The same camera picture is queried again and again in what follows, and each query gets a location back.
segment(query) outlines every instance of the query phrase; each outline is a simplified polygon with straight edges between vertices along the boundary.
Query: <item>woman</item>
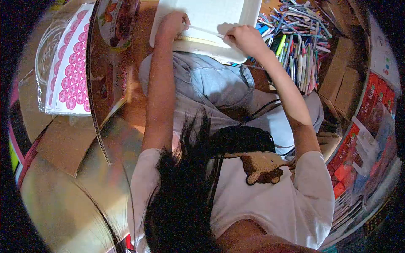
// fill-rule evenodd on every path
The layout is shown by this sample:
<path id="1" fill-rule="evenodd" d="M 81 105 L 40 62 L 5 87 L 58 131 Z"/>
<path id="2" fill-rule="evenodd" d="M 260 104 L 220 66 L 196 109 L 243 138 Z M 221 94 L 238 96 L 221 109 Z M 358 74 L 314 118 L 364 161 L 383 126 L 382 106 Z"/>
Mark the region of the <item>woman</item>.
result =
<path id="1" fill-rule="evenodd" d="M 332 183 L 314 129 L 323 119 L 319 98 L 313 93 L 303 99 L 255 28 L 234 27 L 225 39 L 261 63 L 282 105 L 252 117 L 263 101 L 277 97 L 255 90 L 245 67 L 172 52 L 176 35 L 189 25 L 186 14 L 168 14 L 156 34 L 153 55 L 140 68 L 146 128 L 128 203 L 137 252 L 314 251 L 330 231 L 334 209 Z M 233 138 L 222 140 L 238 149 L 247 145 L 246 152 L 271 151 L 270 133 L 276 153 L 295 146 L 294 183 L 282 166 L 277 184 L 248 185 L 241 158 L 224 159 L 226 152 L 218 151 L 224 144 L 215 135 L 241 125 L 222 113 L 234 109 L 251 117 Z M 188 122 L 186 113 L 194 119 Z M 258 144 L 246 141 L 258 128 Z M 177 155 L 171 153 L 173 136 L 180 137 Z"/>

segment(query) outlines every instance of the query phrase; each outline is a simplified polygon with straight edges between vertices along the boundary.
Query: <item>white tray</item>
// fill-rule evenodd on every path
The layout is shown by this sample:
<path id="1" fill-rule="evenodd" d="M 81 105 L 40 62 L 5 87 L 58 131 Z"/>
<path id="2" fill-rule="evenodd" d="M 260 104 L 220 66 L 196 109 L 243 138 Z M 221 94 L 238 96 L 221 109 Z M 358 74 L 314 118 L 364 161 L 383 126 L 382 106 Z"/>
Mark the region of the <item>white tray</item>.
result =
<path id="1" fill-rule="evenodd" d="M 154 46 L 162 17 L 174 10 L 187 13 L 193 26 L 225 35 L 233 26 L 255 26 L 261 2 L 261 0 L 160 0 L 149 43 L 151 47 Z M 242 51 L 230 47 L 220 37 L 192 28 L 184 31 L 182 35 L 206 42 L 177 40 L 173 50 L 208 55 L 223 64 L 246 61 L 246 55 Z"/>

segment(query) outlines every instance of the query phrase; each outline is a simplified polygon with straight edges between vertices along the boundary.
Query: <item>highlighter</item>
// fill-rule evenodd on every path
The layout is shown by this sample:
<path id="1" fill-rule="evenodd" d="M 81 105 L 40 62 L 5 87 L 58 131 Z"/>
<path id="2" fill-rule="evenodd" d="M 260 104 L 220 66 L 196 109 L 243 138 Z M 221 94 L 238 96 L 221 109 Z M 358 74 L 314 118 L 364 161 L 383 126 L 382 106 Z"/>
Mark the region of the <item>highlighter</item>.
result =
<path id="1" fill-rule="evenodd" d="M 284 43 L 285 43 L 285 41 L 286 41 L 286 37 L 287 37 L 286 35 L 283 35 L 283 37 L 281 38 L 279 47 L 277 48 L 277 52 L 276 52 L 276 57 L 277 57 L 277 59 L 278 59 L 278 57 L 280 56 L 281 50 L 282 50 L 283 47 L 284 47 Z"/>

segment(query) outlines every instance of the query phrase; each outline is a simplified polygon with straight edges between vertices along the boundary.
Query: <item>pile of pens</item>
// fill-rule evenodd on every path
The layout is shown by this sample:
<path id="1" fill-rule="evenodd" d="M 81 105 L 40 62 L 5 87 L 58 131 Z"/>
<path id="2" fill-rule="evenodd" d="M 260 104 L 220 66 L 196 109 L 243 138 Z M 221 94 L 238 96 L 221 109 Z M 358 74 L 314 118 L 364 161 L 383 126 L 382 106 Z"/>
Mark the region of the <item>pile of pens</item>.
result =
<path id="1" fill-rule="evenodd" d="M 273 8 L 270 17 L 260 14 L 256 29 L 302 94 L 308 95 L 318 89 L 318 71 L 330 53 L 328 39 L 332 35 L 326 28 L 329 23 L 309 1 L 287 1 L 279 10 Z M 251 61 L 253 66 L 258 64 L 255 59 Z"/>

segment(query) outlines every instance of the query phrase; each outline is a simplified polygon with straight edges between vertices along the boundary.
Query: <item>lap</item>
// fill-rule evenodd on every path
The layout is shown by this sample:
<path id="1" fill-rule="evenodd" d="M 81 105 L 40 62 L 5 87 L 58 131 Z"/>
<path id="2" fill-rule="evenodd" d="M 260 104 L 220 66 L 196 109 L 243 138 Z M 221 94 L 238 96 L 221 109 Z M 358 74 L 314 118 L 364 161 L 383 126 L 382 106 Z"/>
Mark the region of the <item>lap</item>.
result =
<path id="1" fill-rule="evenodd" d="M 151 55 L 145 58 L 139 69 L 139 80 L 147 96 Z M 176 108 L 173 131 L 179 135 L 186 115 L 201 116 L 198 110 L 204 108 L 211 115 L 211 133 L 220 128 L 238 125 L 240 122 L 221 113 L 219 109 L 244 107 L 249 113 L 278 98 L 277 94 L 254 89 L 249 69 L 224 66 L 203 55 L 173 52 L 173 68 L 176 85 Z M 323 109 L 318 95 L 313 92 L 305 96 L 315 131 L 323 121 Z M 196 130 L 200 121 L 196 121 Z M 284 154 L 294 147 L 292 130 L 282 106 L 263 113 L 246 125 L 269 131 L 273 136 L 278 154 Z"/>

